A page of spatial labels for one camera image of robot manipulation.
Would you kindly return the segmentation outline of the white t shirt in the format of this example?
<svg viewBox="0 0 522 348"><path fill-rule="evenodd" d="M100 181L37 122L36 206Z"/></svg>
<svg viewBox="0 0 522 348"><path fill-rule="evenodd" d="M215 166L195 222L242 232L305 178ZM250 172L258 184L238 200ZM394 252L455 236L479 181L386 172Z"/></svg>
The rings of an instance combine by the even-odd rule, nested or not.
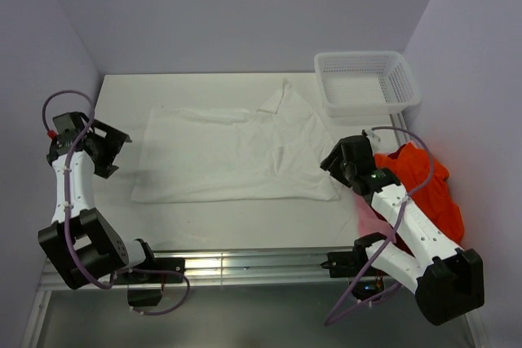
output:
<svg viewBox="0 0 522 348"><path fill-rule="evenodd" d="M260 108L155 107L131 199L141 204L300 198L330 201L321 169L334 141L288 81Z"/></svg>

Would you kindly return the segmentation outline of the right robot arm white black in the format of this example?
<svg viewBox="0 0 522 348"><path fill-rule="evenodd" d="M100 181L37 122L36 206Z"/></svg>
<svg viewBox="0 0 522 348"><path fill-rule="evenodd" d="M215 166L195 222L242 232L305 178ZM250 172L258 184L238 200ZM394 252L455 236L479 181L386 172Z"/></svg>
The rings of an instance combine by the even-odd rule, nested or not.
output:
<svg viewBox="0 0 522 348"><path fill-rule="evenodd" d="M345 297L383 301L404 287L428 322L442 325L484 305L484 263L463 249L463 224L449 196L448 172L422 141L390 156L374 153L370 133L340 139L321 169L351 189L371 219L349 251L330 252L321 267L351 278ZM384 288L382 278L395 280Z"/></svg>

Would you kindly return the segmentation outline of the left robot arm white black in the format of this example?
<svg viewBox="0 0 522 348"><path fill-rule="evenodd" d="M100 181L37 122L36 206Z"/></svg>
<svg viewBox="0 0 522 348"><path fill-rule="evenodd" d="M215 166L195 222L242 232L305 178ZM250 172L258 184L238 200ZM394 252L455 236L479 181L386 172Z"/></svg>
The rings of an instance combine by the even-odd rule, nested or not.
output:
<svg viewBox="0 0 522 348"><path fill-rule="evenodd" d="M56 176L56 207L51 225L38 233L38 243L71 289L122 272L149 282L159 262L147 242L123 240L95 207L93 178L109 178L118 167L117 154L128 134L82 112L54 117L47 161Z"/></svg>

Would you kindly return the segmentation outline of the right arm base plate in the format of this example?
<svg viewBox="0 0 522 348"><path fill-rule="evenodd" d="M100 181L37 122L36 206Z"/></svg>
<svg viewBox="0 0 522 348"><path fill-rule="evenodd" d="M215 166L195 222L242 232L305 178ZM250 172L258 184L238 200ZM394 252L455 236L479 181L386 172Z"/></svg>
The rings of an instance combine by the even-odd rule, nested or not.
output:
<svg viewBox="0 0 522 348"><path fill-rule="evenodd" d="M333 251L327 253L321 268L327 270L332 279L355 278L368 261L362 250Z"/></svg>

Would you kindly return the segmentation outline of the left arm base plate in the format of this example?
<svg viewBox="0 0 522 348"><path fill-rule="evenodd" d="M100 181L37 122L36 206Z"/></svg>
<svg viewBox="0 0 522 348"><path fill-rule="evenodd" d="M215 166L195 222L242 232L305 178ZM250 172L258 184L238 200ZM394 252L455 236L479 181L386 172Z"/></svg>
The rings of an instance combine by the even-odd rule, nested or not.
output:
<svg viewBox="0 0 522 348"><path fill-rule="evenodd" d="M135 269L144 271L162 271L162 274L137 273ZM132 273L117 275L115 285L138 284L181 284L181 275L185 272L184 258L155 258L152 262L145 261L133 268Z"/></svg>

